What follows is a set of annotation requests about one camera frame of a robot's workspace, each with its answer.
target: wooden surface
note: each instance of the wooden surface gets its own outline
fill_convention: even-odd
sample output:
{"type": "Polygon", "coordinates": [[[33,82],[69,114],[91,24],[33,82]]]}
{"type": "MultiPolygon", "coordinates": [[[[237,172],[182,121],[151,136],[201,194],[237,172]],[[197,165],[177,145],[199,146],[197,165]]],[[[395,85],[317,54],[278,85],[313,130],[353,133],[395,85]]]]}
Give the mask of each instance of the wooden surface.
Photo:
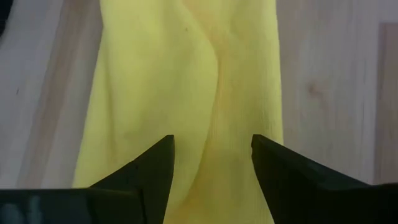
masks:
{"type": "Polygon", "coordinates": [[[285,145],[374,183],[379,26],[398,1],[277,3],[285,145]]]}
{"type": "Polygon", "coordinates": [[[0,187],[71,185],[101,30],[98,0],[15,1],[0,48],[0,187]]]}
{"type": "MultiPolygon", "coordinates": [[[[398,1],[277,6],[285,145],[365,182],[396,180],[395,132],[383,134],[395,123],[379,117],[396,118],[397,51],[384,51],[384,73],[378,53],[398,1]]],[[[101,29],[98,0],[15,0],[0,40],[0,187],[70,186],[101,29]]]]}
{"type": "Polygon", "coordinates": [[[375,180],[398,182],[398,23],[381,26],[380,43],[375,180]]]}

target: yellow towel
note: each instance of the yellow towel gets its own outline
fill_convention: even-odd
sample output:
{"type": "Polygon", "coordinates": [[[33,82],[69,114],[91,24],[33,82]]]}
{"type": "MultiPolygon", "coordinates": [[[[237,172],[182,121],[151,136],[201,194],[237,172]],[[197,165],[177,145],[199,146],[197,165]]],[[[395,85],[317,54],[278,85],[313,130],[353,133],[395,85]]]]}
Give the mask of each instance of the yellow towel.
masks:
{"type": "Polygon", "coordinates": [[[165,223],[272,223],[251,136],[282,142],[275,0],[101,0],[75,187],[175,135],[165,223]]]}

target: wooden floor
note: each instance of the wooden floor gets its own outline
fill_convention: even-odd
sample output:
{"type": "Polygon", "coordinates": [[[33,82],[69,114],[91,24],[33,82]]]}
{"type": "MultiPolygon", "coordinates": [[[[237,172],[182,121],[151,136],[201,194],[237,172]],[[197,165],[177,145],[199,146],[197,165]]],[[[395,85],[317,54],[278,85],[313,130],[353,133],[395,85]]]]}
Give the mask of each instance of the wooden floor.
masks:
{"type": "MultiPolygon", "coordinates": [[[[398,181],[398,1],[277,0],[285,145],[398,181]]],[[[15,0],[0,40],[0,187],[69,187],[101,38],[98,0],[15,0]]]]}

